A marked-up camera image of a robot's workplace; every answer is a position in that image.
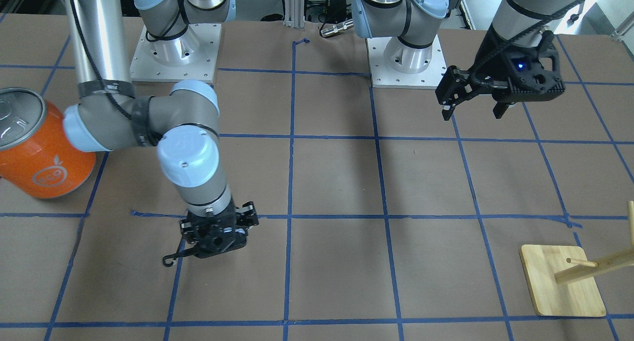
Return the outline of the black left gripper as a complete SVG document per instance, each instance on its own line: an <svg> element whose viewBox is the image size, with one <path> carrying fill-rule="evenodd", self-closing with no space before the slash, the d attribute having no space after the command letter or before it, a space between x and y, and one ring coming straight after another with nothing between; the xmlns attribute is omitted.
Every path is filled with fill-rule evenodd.
<svg viewBox="0 0 634 341"><path fill-rule="evenodd" d="M545 31L537 37L534 47L511 44L478 70L474 69L474 76L457 66L448 67L435 89L442 118L450 120L459 104L483 93L496 100L493 108L496 119L501 119L516 102L543 102L562 95L566 88L554 38L552 31Z"/></svg>

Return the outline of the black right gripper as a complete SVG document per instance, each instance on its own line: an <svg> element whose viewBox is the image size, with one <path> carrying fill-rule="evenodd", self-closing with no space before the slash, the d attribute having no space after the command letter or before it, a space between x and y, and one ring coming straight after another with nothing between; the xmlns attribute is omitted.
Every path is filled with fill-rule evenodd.
<svg viewBox="0 0 634 341"><path fill-rule="evenodd" d="M243 248L247 244L249 228L259 223L252 201L242 208L236 208L235 203L230 201L227 208L217 215L200 217L189 212L180 221L180 229L183 239L192 247L165 255L161 264L171 267L179 258L208 258Z"/></svg>

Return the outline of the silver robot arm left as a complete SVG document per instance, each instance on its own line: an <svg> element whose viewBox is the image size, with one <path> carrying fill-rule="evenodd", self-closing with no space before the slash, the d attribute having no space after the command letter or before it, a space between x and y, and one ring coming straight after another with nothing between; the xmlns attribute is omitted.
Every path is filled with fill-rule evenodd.
<svg viewBox="0 0 634 341"><path fill-rule="evenodd" d="M466 70L448 66L435 89L444 120L478 95L493 97L496 119L516 103L546 102L562 95L566 87L553 29L584 2L501 0L473 65ZM430 56L448 4L449 0L353 0L351 11L360 38L390 38L390 65L414 73L424 64L409 67L409 59Z"/></svg>

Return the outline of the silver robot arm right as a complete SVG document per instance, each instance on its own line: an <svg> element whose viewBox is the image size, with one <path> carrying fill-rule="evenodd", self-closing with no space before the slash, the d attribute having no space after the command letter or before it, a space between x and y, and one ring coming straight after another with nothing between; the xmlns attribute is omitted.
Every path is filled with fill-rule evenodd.
<svg viewBox="0 0 634 341"><path fill-rule="evenodd" d="M79 103L63 130L85 153L155 146L161 171L187 205L179 222L190 248L163 257L208 258L244 247L259 224L252 202L236 208L220 162L220 110L207 83L184 79L169 95L136 96L124 43L120 0L63 0L69 20Z"/></svg>

